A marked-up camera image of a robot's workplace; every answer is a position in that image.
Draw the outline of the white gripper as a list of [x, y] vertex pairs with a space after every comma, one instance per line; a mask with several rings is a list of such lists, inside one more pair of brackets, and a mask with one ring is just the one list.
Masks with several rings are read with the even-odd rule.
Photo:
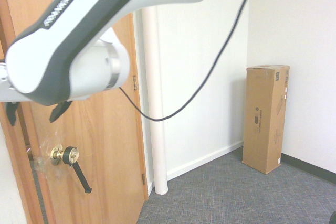
[[[14, 126], [16, 123], [16, 111], [19, 102], [33, 102], [33, 100], [17, 89], [16, 81], [20, 80], [21, 76], [16, 76], [15, 72], [12, 73], [7, 68], [8, 66], [6, 63], [1, 63], [1, 102], [6, 102], [6, 115], [11, 126]], [[64, 112], [66, 112], [71, 104], [72, 101], [58, 103], [50, 114], [50, 123], [55, 122]]]

